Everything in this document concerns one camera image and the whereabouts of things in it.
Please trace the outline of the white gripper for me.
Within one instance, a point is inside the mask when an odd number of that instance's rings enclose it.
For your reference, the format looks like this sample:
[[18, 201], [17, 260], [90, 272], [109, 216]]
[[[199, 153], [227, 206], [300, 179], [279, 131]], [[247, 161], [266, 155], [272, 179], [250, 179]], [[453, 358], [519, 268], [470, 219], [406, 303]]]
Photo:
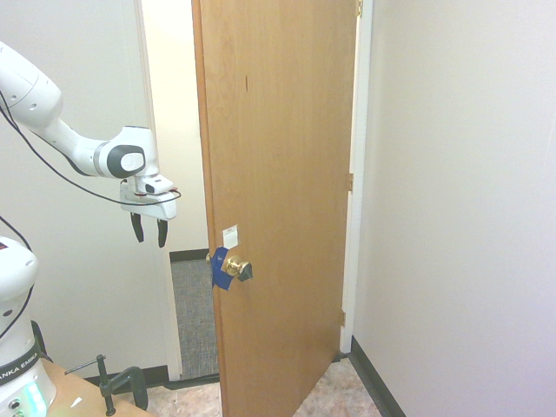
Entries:
[[177, 214], [177, 194], [164, 192], [159, 195], [136, 195], [127, 182], [120, 183], [120, 207], [130, 212], [131, 224], [139, 242], [144, 242], [142, 217], [146, 215], [157, 220], [158, 246], [163, 248], [168, 238], [168, 222]]

